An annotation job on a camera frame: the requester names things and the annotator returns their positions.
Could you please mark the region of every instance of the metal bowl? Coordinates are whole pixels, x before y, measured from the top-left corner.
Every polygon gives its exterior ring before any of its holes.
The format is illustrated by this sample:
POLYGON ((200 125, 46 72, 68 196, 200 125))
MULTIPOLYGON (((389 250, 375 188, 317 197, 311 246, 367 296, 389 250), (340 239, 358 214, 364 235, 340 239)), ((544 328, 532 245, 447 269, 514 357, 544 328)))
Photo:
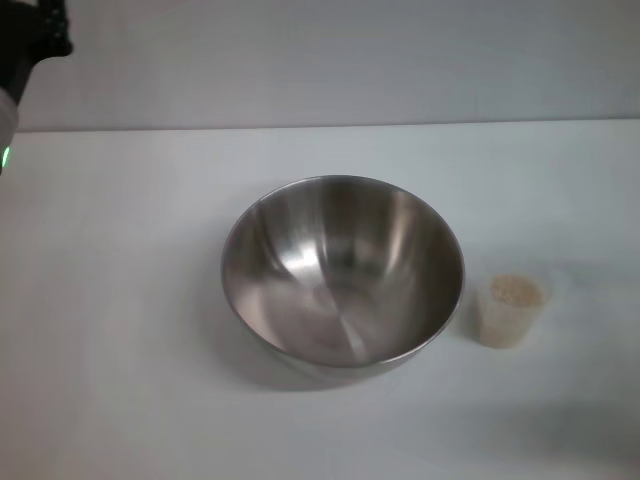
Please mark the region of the metal bowl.
POLYGON ((464 283, 449 226, 361 177, 301 180, 252 205, 222 258, 232 309, 293 366, 332 379, 389 370, 447 325, 464 283))

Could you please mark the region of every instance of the green light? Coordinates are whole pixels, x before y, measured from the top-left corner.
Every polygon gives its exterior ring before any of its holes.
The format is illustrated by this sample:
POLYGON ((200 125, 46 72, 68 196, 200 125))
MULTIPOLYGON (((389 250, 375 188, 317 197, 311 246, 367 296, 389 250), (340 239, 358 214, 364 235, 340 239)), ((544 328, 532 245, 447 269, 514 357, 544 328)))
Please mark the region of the green light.
POLYGON ((7 165, 9 161, 9 153, 11 152, 11 147, 7 147, 4 149, 4 153, 2 154, 2 168, 7 165))

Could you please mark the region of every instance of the bowl rim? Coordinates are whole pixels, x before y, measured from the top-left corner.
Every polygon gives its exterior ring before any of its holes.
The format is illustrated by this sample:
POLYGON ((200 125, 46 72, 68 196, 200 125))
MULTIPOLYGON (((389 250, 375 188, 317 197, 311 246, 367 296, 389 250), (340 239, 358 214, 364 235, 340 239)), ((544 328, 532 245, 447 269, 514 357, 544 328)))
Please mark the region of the bowl rim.
POLYGON ((377 180, 377 179, 374 179, 374 178, 358 176, 358 175, 316 175, 316 176, 313 176, 313 177, 301 178, 299 180, 295 180, 293 182, 290 182, 290 183, 287 183, 285 185, 282 185, 282 186, 280 186, 280 187, 278 187, 278 188, 276 188, 274 190, 271 190, 270 192, 266 193, 265 195, 260 197, 258 200, 253 202, 242 213, 242 215, 240 215, 240 217, 238 217, 238 219, 235 221, 235 223, 231 227, 231 230, 229 230, 229 234, 227 235, 227 238, 226 238, 226 240, 224 242, 224 247, 222 248, 222 255, 221 255, 221 262, 220 262, 220 278, 221 278, 221 283, 222 283, 222 290, 223 290, 223 293, 224 293, 225 300, 227 301, 227 305, 229 306, 229 308, 231 308, 231 310, 232 310, 233 314, 235 315, 235 317, 238 320, 240 320, 240 323, 242 323, 242 325, 244 325, 244 327, 246 329, 248 329, 260 341, 262 341, 264 344, 266 344, 268 347, 274 349, 278 353, 284 355, 285 357, 291 358, 293 360, 297 360, 299 362, 303 362, 303 363, 306 363, 308 365, 313 365, 313 366, 323 367, 323 368, 334 368, 334 369, 338 369, 338 370, 361 370, 361 369, 371 368, 371 367, 374 367, 374 366, 389 365, 391 363, 399 362, 399 361, 401 361, 403 359, 407 359, 407 358, 411 357, 412 355, 414 355, 415 353, 417 353, 418 351, 420 351, 422 348, 424 348, 429 343, 431 343, 436 337, 438 337, 444 331, 444 329, 447 328, 449 323, 451 323, 451 321, 453 320, 453 317, 455 316, 456 312, 460 308, 460 304, 462 302, 462 298, 464 296, 466 283, 467 283, 466 282, 466 269, 465 269, 464 255, 462 253, 462 248, 460 248, 460 243, 458 242, 457 237, 453 233, 453 230, 451 229, 449 224, 446 222, 446 220, 444 218, 442 218, 442 216, 431 205, 429 205, 426 201, 424 201, 419 196, 417 196, 417 195, 415 195, 415 194, 413 194, 413 193, 411 193, 411 192, 409 192, 409 191, 407 191, 407 190, 405 190, 403 188, 397 187, 396 185, 393 185, 393 184, 388 183, 388 182, 384 182, 382 180, 377 180), (449 314, 449 317, 442 324, 442 326, 433 335, 431 335, 429 338, 427 338, 425 341, 423 341, 419 345, 416 345, 415 347, 413 347, 411 350, 407 350, 406 352, 403 352, 403 353, 401 353, 399 355, 396 355, 394 357, 385 358, 384 360, 374 360, 374 361, 371 361, 371 362, 368 362, 368 363, 364 363, 364 364, 359 364, 359 365, 335 365, 335 364, 331 364, 331 363, 312 361, 312 360, 309 360, 307 358, 301 357, 300 355, 295 355, 295 354, 293 354, 291 352, 283 350, 282 348, 278 347, 277 345, 274 345, 273 343, 271 343, 269 340, 265 339, 262 335, 260 335, 258 332, 256 332, 251 327, 251 325, 249 325, 247 323, 247 321, 242 317, 242 315, 240 315, 240 313, 236 310, 236 307, 234 306, 233 302, 231 301, 231 297, 230 297, 230 294, 229 294, 229 291, 228 291, 228 288, 227 288, 227 282, 225 281, 224 272, 225 272, 225 265, 226 265, 227 260, 229 258, 228 249, 229 249, 231 240, 233 239, 234 235, 236 234, 238 226, 242 223, 242 221, 251 213, 251 211, 253 211, 253 209, 256 206, 258 206, 262 202, 268 200, 270 197, 277 195, 279 192, 281 192, 283 190, 287 190, 289 188, 295 187, 296 185, 300 185, 300 184, 304 184, 304 183, 311 183, 311 182, 315 182, 315 181, 318 181, 318 180, 330 180, 330 179, 333 179, 333 180, 337 180, 337 179, 352 180, 352 181, 356 181, 356 182, 359 182, 359 183, 370 184, 370 185, 378 185, 378 186, 382 186, 382 187, 386 187, 386 188, 391 188, 394 191, 406 193, 407 195, 413 197, 418 202, 420 202, 424 207, 426 207, 428 210, 430 210, 434 215, 436 215, 440 219, 440 221, 442 222, 444 227, 447 229, 447 231, 449 232, 451 238, 453 239, 453 243, 454 243, 455 249, 456 249, 456 251, 457 251, 457 253, 458 253, 459 257, 460 257, 461 282, 460 282, 460 290, 458 292, 458 299, 456 300, 456 303, 453 306, 453 309, 451 310, 451 313, 449 314))

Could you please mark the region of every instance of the black device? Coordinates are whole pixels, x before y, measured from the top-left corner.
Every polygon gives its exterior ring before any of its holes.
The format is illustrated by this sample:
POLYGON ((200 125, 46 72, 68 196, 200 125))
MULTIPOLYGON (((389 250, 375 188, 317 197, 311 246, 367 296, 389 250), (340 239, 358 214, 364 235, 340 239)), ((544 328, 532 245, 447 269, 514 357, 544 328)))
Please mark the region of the black device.
POLYGON ((33 67, 51 57, 73 51, 64 0, 30 4, 0 0, 0 174, 5 167, 18 126, 22 94, 33 67))

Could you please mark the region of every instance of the translucent cup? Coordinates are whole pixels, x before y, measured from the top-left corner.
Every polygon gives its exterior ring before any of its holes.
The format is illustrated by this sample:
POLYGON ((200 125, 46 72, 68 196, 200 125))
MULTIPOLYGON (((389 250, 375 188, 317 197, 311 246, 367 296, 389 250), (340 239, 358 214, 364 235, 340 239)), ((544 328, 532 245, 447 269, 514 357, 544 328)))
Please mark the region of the translucent cup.
POLYGON ((479 286, 476 302, 478 340, 491 348, 519 344, 549 300, 539 279, 521 274, 498 274, 479 286))

